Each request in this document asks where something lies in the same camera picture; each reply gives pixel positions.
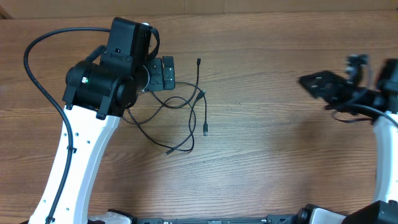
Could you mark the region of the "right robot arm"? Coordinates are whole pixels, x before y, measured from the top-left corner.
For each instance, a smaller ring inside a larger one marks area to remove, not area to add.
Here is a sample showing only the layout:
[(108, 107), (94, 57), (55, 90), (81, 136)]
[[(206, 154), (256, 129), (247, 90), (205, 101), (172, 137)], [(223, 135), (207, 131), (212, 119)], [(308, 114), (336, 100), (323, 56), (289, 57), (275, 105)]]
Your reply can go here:
[(341, 215), (308, 204), (285, 223), (380, 223), (397, 224), (397, 60), (386, 60), (377, 79), (376, 89), (359, 84), (363, 68), (369, 66), (367, 55), (347, 58), (347, 78), (331, 71), (305, 75), (299, 84), (314, 98), (322, 98), (333, 114), (360, 114), (371, 121), (377, 140), (376, 188), (370, 205)]

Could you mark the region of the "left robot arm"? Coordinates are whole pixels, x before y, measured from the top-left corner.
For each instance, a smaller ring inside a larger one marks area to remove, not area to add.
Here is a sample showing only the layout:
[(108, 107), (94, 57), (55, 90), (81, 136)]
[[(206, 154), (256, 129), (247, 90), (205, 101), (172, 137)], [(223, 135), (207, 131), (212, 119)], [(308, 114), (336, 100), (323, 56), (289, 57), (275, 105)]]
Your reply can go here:
[(101, 45), (67, 72), (63, 120), (52, 170), (30, 223), (136, 223), (119, 210), (89, 215), (98, 169), (124, 112), (145, 91), (173, 90), (174, 60), (149, 47), (156, 28), (117, 17)]

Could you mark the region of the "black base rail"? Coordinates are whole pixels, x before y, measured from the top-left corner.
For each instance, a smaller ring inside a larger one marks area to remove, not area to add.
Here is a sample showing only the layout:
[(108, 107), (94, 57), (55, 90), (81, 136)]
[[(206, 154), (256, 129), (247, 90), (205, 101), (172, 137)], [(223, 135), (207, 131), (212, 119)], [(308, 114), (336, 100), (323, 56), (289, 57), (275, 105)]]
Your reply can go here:
[(266, 217), (241, 218), (137, 218), (120, 210), (109, 209), (105, 214), (88, 217), (88, 224), (131, 223), (131, 224), (278, 224), (294, 221), (296, 215), (267, 215)]

